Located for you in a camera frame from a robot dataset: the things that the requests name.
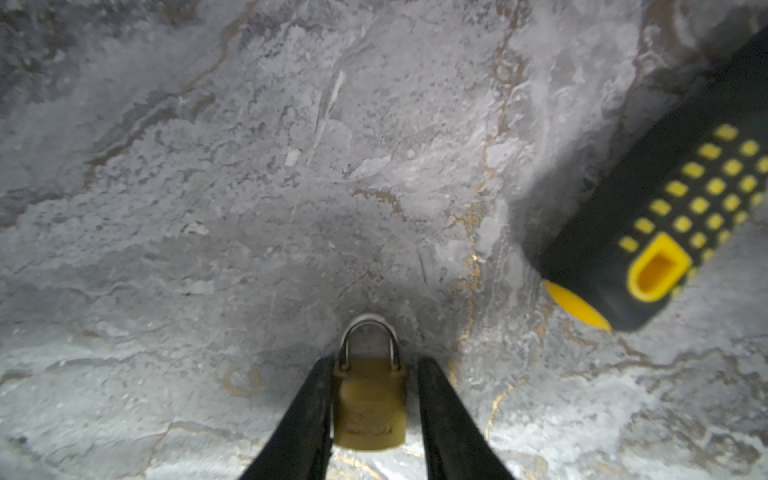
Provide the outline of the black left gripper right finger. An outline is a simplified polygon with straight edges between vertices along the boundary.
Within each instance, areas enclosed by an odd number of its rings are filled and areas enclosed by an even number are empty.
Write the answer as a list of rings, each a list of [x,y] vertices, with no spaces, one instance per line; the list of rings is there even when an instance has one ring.
[[[417,377],[427,477],[513,480],[438,362],[429,356],[420,357]]]

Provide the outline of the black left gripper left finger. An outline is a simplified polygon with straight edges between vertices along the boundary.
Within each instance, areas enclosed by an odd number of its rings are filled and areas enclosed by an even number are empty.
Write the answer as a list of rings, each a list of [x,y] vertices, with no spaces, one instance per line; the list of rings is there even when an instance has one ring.
[[[334,361],[319,359],[264,448],[243,472],[245,480],[324,480],[331,456]]]

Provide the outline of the small brass padlock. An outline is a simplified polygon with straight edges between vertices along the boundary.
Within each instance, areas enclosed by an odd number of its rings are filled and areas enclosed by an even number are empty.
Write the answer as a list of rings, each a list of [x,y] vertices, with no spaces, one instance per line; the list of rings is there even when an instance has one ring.
[[[351,355],[350,341],[374,326],[388,340],[385,357]],[[333,442],[355,451],[383,451],[405,443],[408,370],[394,328],[380,315],[355,317],[345,330],[333,370]]]

